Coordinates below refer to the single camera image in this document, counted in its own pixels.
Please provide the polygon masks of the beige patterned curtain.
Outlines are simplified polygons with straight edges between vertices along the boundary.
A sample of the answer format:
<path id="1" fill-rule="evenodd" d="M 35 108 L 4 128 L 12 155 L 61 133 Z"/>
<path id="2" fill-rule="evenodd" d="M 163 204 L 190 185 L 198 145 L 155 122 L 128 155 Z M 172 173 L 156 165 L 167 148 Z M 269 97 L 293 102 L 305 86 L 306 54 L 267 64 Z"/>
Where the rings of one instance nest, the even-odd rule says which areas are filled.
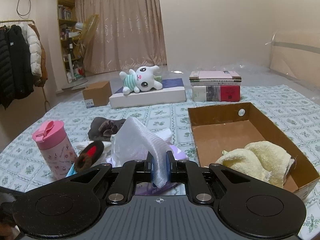
<path id="1" fill-rule="evenodd" d="M 75 0 L 76 17 L 99 16 L 85 71 L 101 74 L 167 64 L 159 0 Z"/>

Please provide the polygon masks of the white bunny plush toy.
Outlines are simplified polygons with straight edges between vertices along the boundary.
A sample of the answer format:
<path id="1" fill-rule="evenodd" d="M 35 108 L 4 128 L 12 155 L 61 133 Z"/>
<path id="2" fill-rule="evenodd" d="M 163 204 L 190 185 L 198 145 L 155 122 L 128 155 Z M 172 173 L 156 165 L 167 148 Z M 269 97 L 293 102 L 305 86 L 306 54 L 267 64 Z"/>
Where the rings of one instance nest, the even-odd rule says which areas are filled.
<path id="1" fill-rule="evenodd" d="M 122 93 L 129 95 L 132 92 L 148 92 L 152 89 L 161 90 L 163 85 L 155 79 L 155 72 L 160 70 L 159 66 L 141 66 L 136 71 L 130 69 L 129 74 L 120 72 L 119 76 L 123 82 Z"/>

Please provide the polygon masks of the white puffer jacket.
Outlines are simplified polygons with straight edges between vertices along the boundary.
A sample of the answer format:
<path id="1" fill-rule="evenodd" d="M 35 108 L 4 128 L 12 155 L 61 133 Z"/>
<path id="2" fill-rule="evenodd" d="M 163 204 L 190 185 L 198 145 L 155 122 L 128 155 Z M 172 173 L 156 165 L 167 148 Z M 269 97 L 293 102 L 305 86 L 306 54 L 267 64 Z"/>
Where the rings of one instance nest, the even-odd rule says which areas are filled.
<path id="1" fill-rule="evenodd" d="M 31 26 L 26 23 L 20 23 L 18 26 L 22 29 L 23 38 L 29 48 L 31 72 L 34 76 L 41 77 L 42 50 L 40 40 Z"/>

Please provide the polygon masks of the brown cardboard tray box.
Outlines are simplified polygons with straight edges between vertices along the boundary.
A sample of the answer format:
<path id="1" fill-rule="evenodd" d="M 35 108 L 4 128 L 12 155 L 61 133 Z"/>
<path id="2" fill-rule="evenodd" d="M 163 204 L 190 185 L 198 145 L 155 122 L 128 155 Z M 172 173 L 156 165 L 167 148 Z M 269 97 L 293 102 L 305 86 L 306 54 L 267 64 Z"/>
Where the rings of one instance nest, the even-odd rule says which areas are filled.
<path id="1" fill-rule="evenodd" d="M 269 141 L 285 149 L 295 161 L 284 189 L 305 200 L 319 182 L 317 170 L 302 151 L 252 103 L 189 108 L 188 114 L 200 166 L 216 162 L 224 150 Z"/>

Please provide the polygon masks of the standing electric fan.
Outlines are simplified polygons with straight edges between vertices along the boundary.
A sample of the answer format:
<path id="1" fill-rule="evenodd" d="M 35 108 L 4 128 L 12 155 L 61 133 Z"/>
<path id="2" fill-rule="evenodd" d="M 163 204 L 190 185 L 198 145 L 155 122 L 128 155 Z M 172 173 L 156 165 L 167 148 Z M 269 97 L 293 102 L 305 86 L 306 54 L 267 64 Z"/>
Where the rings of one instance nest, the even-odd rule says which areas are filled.
<path id="1" fill-rule="evenodd" d="M 89 16 L 84 23 L 76 22 L 74 30 L 67 34 L 67 66 L 66 76 L 71 82 L 63 86 L 63 90 L 72 89 L 87 82 L 85 70 L 81 65 L 86 55 L 87 46 L 93 39 L 99 23 L 99 15 Z"/>

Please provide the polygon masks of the purple tissue pack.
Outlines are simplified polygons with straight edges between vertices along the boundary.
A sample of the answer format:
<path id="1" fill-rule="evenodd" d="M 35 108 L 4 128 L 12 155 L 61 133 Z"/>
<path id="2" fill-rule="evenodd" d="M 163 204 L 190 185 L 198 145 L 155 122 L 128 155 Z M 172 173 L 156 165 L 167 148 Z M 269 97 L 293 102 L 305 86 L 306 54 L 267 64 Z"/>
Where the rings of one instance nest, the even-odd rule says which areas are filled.
<path id="1" fill-rule="evenodd" d="M 168 144 L 168 147 L 173 153 L 175 160 L 189 160 L 186 153 L 178 149 L 176 146 Z M 105 144 L 105 150 L 108 150 L 108 152 L 106 153 L 105 161 L 107 163 L 111 163 L 113 167 L 121 167 L 127 161 L 140 160 L 140 159 L 146 160 L 149 152 L 148 148 L 143 144 L 135 144 L 133 146 L 133 149 L 131 149 L 131 147 L 129 146 L 126 146 L 123 150 L 121 150 L 118 153 L 113 152 L 114 150 L 113 146 Z M 160 194 L 168 194 L 168 195 L 185 194 L 184 189 L 180 190 L 180 186 L 178 186 L 178 189 L 174 190 L 173 193 L 167 193 L 177 185 L 178 183 L 171 183 L 168 180 L 163 187 L 158 188 L 153 184 L 153 179 L 152 179 L 152 182 L 150 183 L 148 182 L 137 183 L 135 194 L 140 196 L 151 196 L 151 195 L 155 196 Z"/>

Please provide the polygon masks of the white mesh drawstring bag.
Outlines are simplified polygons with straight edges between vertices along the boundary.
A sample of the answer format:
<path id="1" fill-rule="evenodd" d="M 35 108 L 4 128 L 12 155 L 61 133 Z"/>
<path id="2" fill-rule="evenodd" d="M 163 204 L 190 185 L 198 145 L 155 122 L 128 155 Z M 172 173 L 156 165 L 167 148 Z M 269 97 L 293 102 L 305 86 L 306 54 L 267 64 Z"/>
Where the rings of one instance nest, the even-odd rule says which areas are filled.
<path id="1" fill-rule="evenodd" d="M 137 118 L 127 118 L 111 144 L 112 160 L 121 166 L 127 161 L 145 160 L 150 153 L 153 159 L 152 182 L 159 189 L 167 183 L 167 152 L 171 148 Z"/>

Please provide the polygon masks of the small brown cardboard box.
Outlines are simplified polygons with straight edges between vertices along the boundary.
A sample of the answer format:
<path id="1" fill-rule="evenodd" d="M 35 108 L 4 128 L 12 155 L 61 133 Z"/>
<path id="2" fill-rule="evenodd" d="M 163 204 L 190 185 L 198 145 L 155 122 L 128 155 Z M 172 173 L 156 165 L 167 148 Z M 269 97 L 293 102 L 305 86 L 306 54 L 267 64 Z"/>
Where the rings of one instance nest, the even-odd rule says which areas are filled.
<path id="1" fill-rule="evenodd" d="M 112 90 L 109 81 L 101 81 L 88 85 L 82 91 L 86 108 L 106 106 Z"/>

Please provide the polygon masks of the pink top book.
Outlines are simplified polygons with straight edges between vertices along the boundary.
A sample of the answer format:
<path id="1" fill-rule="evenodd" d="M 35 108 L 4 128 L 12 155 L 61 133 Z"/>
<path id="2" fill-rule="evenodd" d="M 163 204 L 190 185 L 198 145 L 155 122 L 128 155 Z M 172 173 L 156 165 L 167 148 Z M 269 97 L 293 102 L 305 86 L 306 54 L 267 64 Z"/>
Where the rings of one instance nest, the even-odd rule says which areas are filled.
<path id="1" fill-rule="evenodd" d="M 189 80 L 241 80 L 241 76 L 235 71 L 193 71 Z"/>

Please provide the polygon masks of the white blue flat box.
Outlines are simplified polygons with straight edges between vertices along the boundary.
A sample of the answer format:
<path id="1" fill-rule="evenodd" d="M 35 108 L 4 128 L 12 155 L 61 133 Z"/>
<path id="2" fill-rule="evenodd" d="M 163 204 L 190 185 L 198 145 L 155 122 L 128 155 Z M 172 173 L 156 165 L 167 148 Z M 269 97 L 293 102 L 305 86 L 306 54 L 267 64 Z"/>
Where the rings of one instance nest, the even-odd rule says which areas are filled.
<path id="1" fill-rule="evenodd" d="M 122 88 L 109 97 L 111 108 L 151 106 L 186 101 L 185 87 L 181 78 L 162 80 L 163 89 L 124 95 Z"/>

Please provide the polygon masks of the wooden bookshelf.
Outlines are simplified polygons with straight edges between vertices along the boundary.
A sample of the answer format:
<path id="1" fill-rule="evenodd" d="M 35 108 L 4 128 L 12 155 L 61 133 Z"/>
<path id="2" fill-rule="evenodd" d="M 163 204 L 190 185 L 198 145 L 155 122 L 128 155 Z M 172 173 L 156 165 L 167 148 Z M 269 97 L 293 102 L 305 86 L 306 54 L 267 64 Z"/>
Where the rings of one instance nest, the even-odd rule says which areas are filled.
<path id="1" fill-rule="evenodd" d="M 80 54 L 80 27 L 76 18 L 75 0 L 57 0 L 60 46 L 67 85 L 70 89 L 87 82 Z"/>

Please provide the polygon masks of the pale yellow towel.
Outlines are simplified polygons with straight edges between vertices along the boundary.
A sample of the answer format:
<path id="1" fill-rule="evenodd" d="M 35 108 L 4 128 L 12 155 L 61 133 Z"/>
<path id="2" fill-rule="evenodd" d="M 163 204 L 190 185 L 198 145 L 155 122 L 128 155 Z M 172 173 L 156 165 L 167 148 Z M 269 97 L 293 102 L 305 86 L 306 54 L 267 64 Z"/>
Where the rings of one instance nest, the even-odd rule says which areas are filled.
<path id="1" fill-rule="evenodd" d="M 295 160 L 282 147 L 269 141 L 247 144 L 244 148 L 222 151 L 216 163 L 282 188 Z"/>

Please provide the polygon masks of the brown velvet scrunchie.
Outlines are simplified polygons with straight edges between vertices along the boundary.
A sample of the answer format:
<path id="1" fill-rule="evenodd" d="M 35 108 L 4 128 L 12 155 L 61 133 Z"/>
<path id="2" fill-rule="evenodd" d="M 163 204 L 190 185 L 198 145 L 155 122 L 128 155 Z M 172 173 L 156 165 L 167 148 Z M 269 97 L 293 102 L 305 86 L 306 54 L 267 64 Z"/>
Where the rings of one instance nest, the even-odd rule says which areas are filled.
<path id="1" fill-rule="evenodd" d="M 118 132 L 119 128 L 113 121 L 104 121 L 98 131 L 104 136 L 104 137 L 111 137 L 112 135 L 116 134 Z"/>

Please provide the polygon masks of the white cloth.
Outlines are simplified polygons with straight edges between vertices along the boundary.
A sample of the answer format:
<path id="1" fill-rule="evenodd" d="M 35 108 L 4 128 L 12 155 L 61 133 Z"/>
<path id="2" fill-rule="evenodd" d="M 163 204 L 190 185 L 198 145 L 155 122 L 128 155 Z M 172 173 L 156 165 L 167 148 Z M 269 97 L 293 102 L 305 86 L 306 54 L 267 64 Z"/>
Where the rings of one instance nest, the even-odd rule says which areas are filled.
<path id="1" fill-rule="evenodd" d="M 73 148 L 75 149 L 76 155 L 79 156 L 80 152 L 82 150 L 84 150 L 92 142 L 93 141 L 75 142 L 73 144 Z M 103 145 L 104 145 L 104 150 L 103 150 L 103 153 L 102 153 L 101 157 L 107 158 L 108 156 L 111 155 L 111 146 L 112 146 L 112 144 L 110 142 L 108 142 L 108 141 L 103 141 Z"/>

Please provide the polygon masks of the black down jacket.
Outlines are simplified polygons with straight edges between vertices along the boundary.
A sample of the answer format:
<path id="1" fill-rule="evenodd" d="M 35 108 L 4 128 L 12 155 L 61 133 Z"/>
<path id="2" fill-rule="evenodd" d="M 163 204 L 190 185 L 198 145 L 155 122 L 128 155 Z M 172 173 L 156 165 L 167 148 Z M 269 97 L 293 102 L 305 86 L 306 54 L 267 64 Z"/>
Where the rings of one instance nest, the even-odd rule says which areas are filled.
<path id="1" fill-rule="evenodd" d="M 30 53 L 22 29 L 17 25 L 1 27 L 1 105 L 7 109 L 33 91 Z"/>

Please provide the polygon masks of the brown jacket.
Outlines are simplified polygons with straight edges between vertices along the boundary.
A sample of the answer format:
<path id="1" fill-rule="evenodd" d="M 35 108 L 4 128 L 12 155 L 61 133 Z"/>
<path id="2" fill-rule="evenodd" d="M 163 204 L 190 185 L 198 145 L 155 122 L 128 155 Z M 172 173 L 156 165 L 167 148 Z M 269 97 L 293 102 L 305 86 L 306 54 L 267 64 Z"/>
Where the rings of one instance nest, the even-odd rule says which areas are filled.
<path id="1" fill-rule="evenodd" d="M 40 41 L 40 35 L 39 35 L 39 32 L 38 32 L 36 26 L 34 24 L 28 24 L 28 25 L 33 29 L 33 31 L 35 31 L 36 36 L 39 39 L 40 47 L 41 47 L 40 66 L 41 66 L 42 76 L 35 78 L 34 85 L 35 85 L 35 87 L 44 87 L 46 81 L 48 80 L 48 73 L 47 73 L 47 69 L 46 69 L 46 52 L 45 52 L 44 47 Z"/>

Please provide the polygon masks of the black red plush earmuff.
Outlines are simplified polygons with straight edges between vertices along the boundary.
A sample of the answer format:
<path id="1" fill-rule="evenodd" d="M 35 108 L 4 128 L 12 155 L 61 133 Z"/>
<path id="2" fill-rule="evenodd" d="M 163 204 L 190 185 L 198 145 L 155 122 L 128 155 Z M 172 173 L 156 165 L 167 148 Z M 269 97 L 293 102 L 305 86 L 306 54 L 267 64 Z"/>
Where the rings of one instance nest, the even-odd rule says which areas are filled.
<path id="1" fill-rule="evenodd" d="M 74 162 L 74 169 L 77 173 L 83 172 L 96 163 L 104 151 L 104 144 L 102 141 L 93 141 L 84 150 Z"/>

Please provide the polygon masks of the dark grey cloth pouch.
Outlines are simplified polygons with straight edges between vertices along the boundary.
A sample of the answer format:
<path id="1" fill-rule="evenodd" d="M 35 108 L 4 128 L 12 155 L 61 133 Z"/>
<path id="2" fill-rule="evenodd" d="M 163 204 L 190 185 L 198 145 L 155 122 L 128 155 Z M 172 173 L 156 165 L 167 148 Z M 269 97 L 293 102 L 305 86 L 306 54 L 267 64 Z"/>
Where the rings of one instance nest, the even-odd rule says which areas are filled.
<path id="1" fill-rule="evenodd" d="M 88 138 L 91 141 L 111 141 L 111 136 L 117 134 L 125 121 L 126 119 L 110 120 L 96 117 L 91 123 Z"/>

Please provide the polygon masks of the floral green white tablecloth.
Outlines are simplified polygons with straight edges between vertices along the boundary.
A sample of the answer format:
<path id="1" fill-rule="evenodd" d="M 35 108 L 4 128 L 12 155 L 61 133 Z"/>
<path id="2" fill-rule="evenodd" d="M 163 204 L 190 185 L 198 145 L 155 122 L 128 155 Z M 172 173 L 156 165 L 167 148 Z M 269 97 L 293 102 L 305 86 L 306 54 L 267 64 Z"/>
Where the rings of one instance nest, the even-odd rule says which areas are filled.
<path id="1" fill-rule="evenodd" d="M 1 152 L 1 186 L 25 192 L 48 184 L 54 177 L 32 139 L 40 124 L 61 120 L 71 144 L 76 147 L 88 139 L 95 117 L 111 120 L 135 117 L 150 131 L 172 131 L 172 143 L 197 161 L 188 109 L 202 106 L 191 100 L 145 107 L 112 109 L 110 106 L 87 108 L 83 101 L 62 102 L 33 123 Z M 242 87 L 241 101 L 250 102 L 268 116 L 294 142 L 315 168 L 319 168 L 319 105 L 286 85 Z"/>

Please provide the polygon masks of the pink tumbler cup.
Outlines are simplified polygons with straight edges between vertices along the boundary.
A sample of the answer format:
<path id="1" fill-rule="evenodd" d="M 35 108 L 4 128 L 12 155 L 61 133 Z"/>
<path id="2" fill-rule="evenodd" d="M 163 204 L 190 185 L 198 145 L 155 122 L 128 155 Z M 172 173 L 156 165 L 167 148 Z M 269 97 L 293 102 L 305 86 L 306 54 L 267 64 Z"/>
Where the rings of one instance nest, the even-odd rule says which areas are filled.
<path id="1" fill-rule="evenodd" d="M 67 176 L 77 155 L 65 131 L 63 121 L 45 121 L 33 133 L 37 144 L 53 176 L 59 180 Z"/>

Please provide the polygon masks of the green small box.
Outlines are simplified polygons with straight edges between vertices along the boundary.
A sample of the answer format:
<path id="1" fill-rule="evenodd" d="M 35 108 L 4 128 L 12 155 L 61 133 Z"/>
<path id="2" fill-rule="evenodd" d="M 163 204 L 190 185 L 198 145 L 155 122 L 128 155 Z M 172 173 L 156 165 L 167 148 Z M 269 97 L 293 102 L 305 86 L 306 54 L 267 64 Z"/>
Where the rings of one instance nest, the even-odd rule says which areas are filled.
<path id="1" fill-rule="evenodd" d="M 162 77 L 161 76 L 155 76 L 155 80 L 162 83 Z"/>

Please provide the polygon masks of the thick red grey book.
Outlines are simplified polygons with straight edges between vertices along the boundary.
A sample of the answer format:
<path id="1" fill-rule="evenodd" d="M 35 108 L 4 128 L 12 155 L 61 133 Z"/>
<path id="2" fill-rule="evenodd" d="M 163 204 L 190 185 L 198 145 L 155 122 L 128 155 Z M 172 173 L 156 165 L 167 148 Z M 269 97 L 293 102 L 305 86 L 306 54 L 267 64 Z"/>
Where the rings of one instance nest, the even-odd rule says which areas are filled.
<path id="1" fill-rule="evenodd" d="M 239 102 L 240 86 L 194 86 L 193 101 Z"/>

